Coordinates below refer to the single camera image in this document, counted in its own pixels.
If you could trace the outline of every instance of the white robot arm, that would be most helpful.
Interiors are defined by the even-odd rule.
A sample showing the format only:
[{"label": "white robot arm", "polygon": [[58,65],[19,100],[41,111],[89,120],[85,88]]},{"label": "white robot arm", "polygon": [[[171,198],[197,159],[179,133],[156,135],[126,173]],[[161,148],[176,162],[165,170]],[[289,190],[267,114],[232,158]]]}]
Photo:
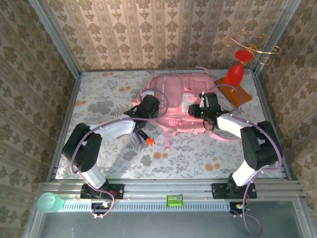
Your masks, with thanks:
[{"label": "white robot arm", "polygon": [[[228,131],[242,139],[245,161],[240,168],[229,177],[228,181],[229,192],[234,193],[239,187],[246,185],[261,168],[274,164],[278,159],[277,154],[271,143],[267,141],[257,129],[246,122],[232,118],[228,111],[221,111],[215,93],[203,94],[202,99],[204,102],[202,107],[196,104],[191,105],[188,111],[189,115],[196,118],[203,118],[208,121],[210,125]],[[130,111],[125,112],[126,115],[131,117],[131,120],[110,122],[104,127],[100,127],[100,125],[87,126],[84,123],[78,124],[63,148],[63,155],[71,161],[75,147],[81,138],[83,138],[88,131],[100,127],[87,137],[86,144],[80,146],[80,150],[75,157],[74,165],[78,171],[80,171],[84,179],[93,187],[104,188],[108,184],[107,179],[96,165],[101,144],[121,135],[141,131],[141,128],[146,125],[146,121],[133,120],[133,118],[157,117],[158,106],[158,99],[154,96],[147,95],[136,111],[134,111],[135,108],[132,108]],[[258,126],[272,137],[274,142],[278,145],[280,153],[282,153],[271,124],[267,121],[263,121],[258,123]]]}]

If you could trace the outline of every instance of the green snack bag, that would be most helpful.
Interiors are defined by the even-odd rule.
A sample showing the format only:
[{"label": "green snack bag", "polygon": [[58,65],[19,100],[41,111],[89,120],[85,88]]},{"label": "green snack bag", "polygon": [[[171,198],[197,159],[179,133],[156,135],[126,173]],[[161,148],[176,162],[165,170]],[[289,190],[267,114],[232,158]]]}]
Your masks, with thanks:
[{"label": "green snack bag", "polygon": [[183,206],[183,195],[166,195],[166,206]]}]

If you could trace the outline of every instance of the red vase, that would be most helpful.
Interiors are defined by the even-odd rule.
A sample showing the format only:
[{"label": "red vase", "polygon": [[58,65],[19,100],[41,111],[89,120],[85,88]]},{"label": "red vase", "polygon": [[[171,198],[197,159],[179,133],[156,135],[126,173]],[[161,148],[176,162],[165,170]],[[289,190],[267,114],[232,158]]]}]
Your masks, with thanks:
[{"label": "red vase", "polygon": [[242,63],[249,62],[250,60],[252,60],[253,56],[249,51],[246,51],[246,50],[238,50],[234,54],[234,56],[239,61],[239,63],[234,65],[233,67],[231,67],[228,70],[228,72],[224,78],[224,82],[226,84],[233,86],[233,87],[237,87],[240,85],[242,78],[243,78]]},{"label": "red vase", "polygon": [[243,78],[243,67],[242,67],[242,63],[239,62],[238,64],[234,65],[228,70],[224,78],[224,82],[233,87],[237,87],[240,85],[242,78]]}]

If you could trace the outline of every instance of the patterned wallpaper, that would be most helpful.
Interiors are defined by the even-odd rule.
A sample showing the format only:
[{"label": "patterned wallpaper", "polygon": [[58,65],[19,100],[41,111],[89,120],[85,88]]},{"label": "patterned wallpaper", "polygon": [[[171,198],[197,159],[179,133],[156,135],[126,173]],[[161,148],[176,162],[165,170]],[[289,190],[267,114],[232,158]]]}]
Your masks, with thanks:
[{"label": "patterned wallpaper", "polygon": [[235,48],[269,33],[286,0],[45,0],[80,71],[229,68]]},{"label": "patterned wallpaper", "polygon": [[286,156],[317,224],[317,1],[302,0],[262,74]]},{"label": "patterned wallpaper", "polygon": [[0,237],[22,237],[74,79],[25,0],[0,1]]}]

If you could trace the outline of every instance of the table surface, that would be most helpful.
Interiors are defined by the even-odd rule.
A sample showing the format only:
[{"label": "table surface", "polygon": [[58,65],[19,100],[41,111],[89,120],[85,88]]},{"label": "table surface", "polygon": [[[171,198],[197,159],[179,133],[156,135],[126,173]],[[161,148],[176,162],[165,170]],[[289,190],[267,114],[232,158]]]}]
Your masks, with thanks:
[{"label": "table surface", "polygon": [[[132,107],[131,98],[144,87],[153,74],[194,73],[201,70],[151,70],[118,72],[85,72],[81,75],[80,91],[77,95],[67,137],[74,127],[84,122],[94,125],[117,119]],[[218,80],[227,70],[211,70]],[[242,88],[252,100],[242,105],[236,116],[259,122],[265,120],[255,84],[249,70],[245,70]],[[231,104],[216,92],[223,110],[232,109]],[[155,141],[155,145],[143,149],[133,134],[116,138],[100,148],[97,165],[108,179],[155,179],[155,178],[227,178],[244,161],[241,140],[222,142],[205,133],[178,133],[171,136],[171,149],[164,150],[163,129],[148,124],[144,132]],[[216,134],[229,138],[228,132]],[[281,178],[282,172],[268,172],[263,178]],[[77,179],[69,171],[69,162],[62,156],[56,179]]]}]

